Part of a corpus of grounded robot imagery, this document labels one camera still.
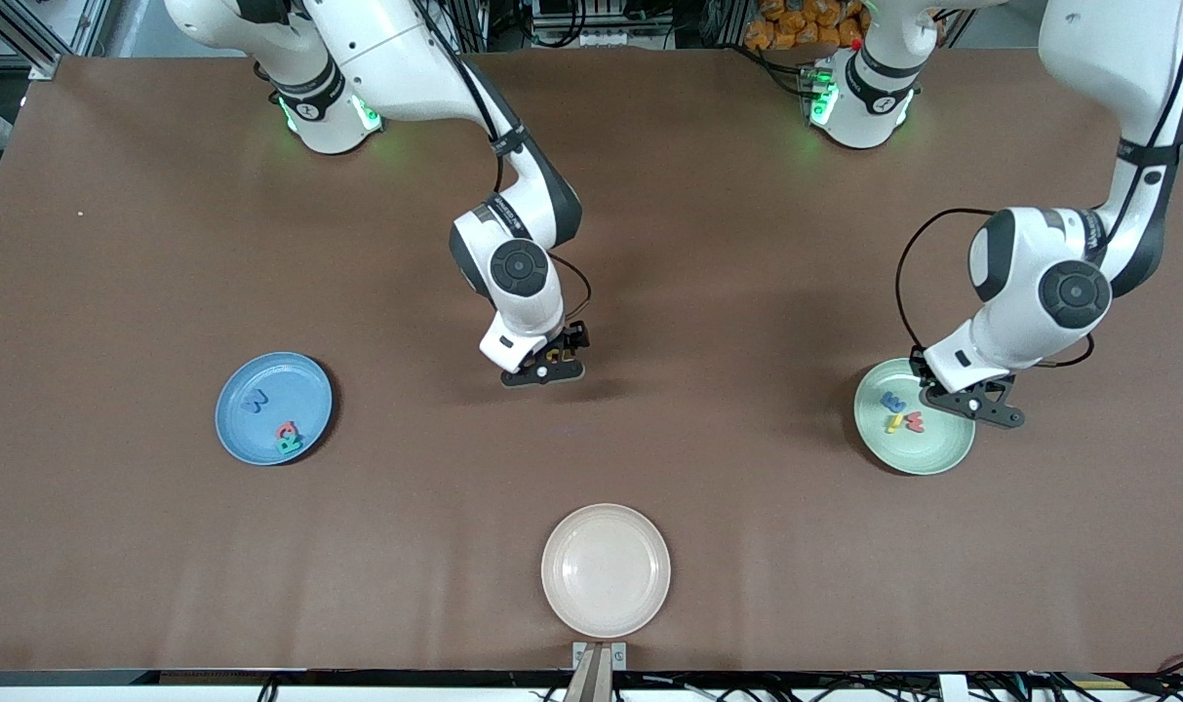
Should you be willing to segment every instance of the brown tabletop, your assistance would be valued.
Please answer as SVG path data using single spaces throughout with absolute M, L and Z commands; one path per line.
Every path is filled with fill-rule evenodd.
M 543 541 L 621 502 L 667 539 L 640 668 L 1152 670 L 1183 652 L 1183 168 L 1158 275 L 1028 425 L 892 474 L 848 417 L 909 343 L 891 279 L 949 206 L 1091 206 L 1112 116 L 1032 52 L 939 52 L 885 147 L 801 123 L 728 52 L 478 58 L 586 205 L 578 384 L 505 391 L 447 252 L 493 162 L 470 123 L 306 152 L 245 59 L 66 58 L 0 173 L 0 666 L 561 665 Z M 977 218 L 904 284 L 976 308 Z M 574 276 L 565 295 L 577 298 Z M 316 356 L 338 419 L 251 468 L 226 378 Z

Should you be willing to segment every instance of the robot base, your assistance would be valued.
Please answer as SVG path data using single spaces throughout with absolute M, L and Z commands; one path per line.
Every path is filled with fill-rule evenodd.
M 569 382 L 586 374 L 586 366 L 575 356 L 578 348 L 592 346 L 587 327 L 581 321 L 571 323 L 535 354 L 517 373 L 500 373 L 505 387 Z
M 829 139 L 845 147 L 879 147 L 907 118 L 907 107 L 916 90 L 909 90 L 907 97 L 885 114 L 871 114 L 868 107 L 847 88 L 847 63 L 854 54 L 852 49 L 840 49 L 833 57 L 817 62 L 815 67 L 830 71 L 833 83 L 822 97 L 809 103 L 807 118 L 814 128 L 823 130 Z

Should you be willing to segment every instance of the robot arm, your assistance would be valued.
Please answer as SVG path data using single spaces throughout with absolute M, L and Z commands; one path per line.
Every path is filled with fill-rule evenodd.
M 316 152 L 345 152 L 368 136 L 363 121 L 337 116 L 465 118 L 486 130 L 517 182 L 454 219 L 450 236 L 461 275 L 497 310 L 479 348 L 505 385 L 581 378 L 574 350 L 587 346 L 586 329 L 564 327 L 547 250 L 573 239 L 582 206 L 500 92 L 437 41 L 420 8 L 409 0 L 167 0 L 167 8 L 193 39 L 251 53 Z
M 994 213 L 969 249 L 984 307 L 912 359 L 926 402 L 1006 427 L 1024 420 L 1002 402 L 1011 373 L 1090 334 L 1162 257 L 1183 147 L 1183 0 L 1051 0 L 1040 52 L 1051 75 L 1119 117 L 1107 202 Z
M 354 91 L 380 115 L 470 120 L 497 135 L 492 148 L 515 169 L 517 182 L 454 219 L 448 240 L 461 275 L 497 309 L 479 348 L 505 369 L 506 385 L 519 374 L 532 382 L 580 378 L 581 363 L 565 356 L 574 348 L 564 336 L 561 284 L 547 253 L 573 239 L 582 219 L 569 182 L 494 85 L 447 52 L 409 0 L 308 2 L 305 8 Z M 555 362 L 529 376 L 523 367 L 538 354 Z
M 907 118 L 917 76 L 938 43 L 929 8 L 989 8 L 1007 0 L 866 0 L 873 24 L 859 50 L 840 49 L 817 64 L 828 71 L 808 120 L 845 147 L 878 147 Z

